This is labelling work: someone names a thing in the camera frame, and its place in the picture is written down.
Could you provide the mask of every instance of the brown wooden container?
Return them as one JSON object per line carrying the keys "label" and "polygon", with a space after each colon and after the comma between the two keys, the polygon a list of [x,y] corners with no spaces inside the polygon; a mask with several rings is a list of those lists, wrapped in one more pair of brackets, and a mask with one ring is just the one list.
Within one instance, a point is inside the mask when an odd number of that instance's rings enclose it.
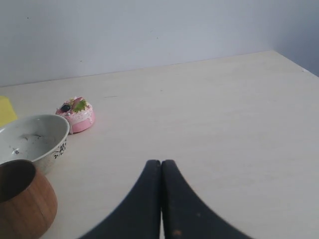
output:
{"label": "brown wooden container", "polygon": [[0,165],[0,239],[38,239],[56,212],[53,188],[32,162]]}

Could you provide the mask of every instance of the bowl rim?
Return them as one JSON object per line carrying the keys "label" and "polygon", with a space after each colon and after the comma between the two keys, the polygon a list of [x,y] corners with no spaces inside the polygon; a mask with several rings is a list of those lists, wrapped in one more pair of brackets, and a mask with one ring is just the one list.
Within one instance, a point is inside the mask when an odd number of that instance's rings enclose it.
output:
{"label": "bowl rim", "polygon": [[64,118],[62,116],[59,116],[59,115],[54,115],[54,114],[33,115],[33,116],[27,116],[27,117],[23,117],[23,118],[20,118],[20,119],[16,119],[16,120],[14,120],[14,121],[12,121],[12,122],[10,122],[8,124],[5,124],[4,126],[0,127],[0,133],[1,133],[3,130],[5,130],[5,128],[13,127],[18,122],[28,121],[28,120],[31,120],[31,119],[42,118],[42,117],[53,117],[53,118],[62,119],[65,122],[65,124],[66,124],[66,132],[65,132],[63,138],[58,143],[56,143],[55,146],[52,149],[50,149],[49,151],[47,151],[45,154],[43,154],[43,155],[41,155],[41,156],[39,156],[39,157],[37,157],[36,159],[33,159],[33,160],[28,160],[27,159],[28,161],[31,161],[31,162],[38,161],[38,160],[48,156],[49,154],[51,154],[56,149],[56,147],[58,145],[60,145],[67,138],[67,136],[69,134],[69,131],[70,131],[70,124],[66,120],[66,118]]}

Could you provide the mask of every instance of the miniature cake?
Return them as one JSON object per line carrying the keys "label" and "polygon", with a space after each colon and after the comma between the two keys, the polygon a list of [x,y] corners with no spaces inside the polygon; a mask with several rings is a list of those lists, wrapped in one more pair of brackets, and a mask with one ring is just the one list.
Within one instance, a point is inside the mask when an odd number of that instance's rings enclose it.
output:
{"label": "miniature cake", "polygon": [[95,121],[93,108],[83,97],[74,97],[65,101],[55,114],[66,118],[69,122],[70,134],[86,130]]}

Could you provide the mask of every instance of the black object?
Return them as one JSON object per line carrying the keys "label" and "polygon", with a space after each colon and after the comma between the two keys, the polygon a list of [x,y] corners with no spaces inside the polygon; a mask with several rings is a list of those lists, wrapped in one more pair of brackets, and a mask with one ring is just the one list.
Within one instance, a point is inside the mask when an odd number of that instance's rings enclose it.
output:
{"label": "black object", "polygon": [[161,173],[166,239],[250,239],[201,201],[173,160],[162,163]]}
{"label": "black object", "polygon": [[160,162],[147,161],[123,202],[81,239],[159,239]]}
{"label": "black object", "polygon": [[69,110],[71,109],[71,106],[70,105],[64,105],[64,106],[62,106],[61,108],[60,108],[60,110],[62,111],[62,112],[68,112]]}

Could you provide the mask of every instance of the dark berry decoration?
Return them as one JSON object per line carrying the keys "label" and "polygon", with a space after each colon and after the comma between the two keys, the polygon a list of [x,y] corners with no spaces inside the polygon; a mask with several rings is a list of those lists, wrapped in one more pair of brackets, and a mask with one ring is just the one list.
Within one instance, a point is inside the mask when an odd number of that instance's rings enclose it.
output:
{"label": "dark berry decoration", "polygon": [[69,110],[71,109],[71,106],[70,105],[64,105],[61,107],[61,111],[62,112],[68,112]]}

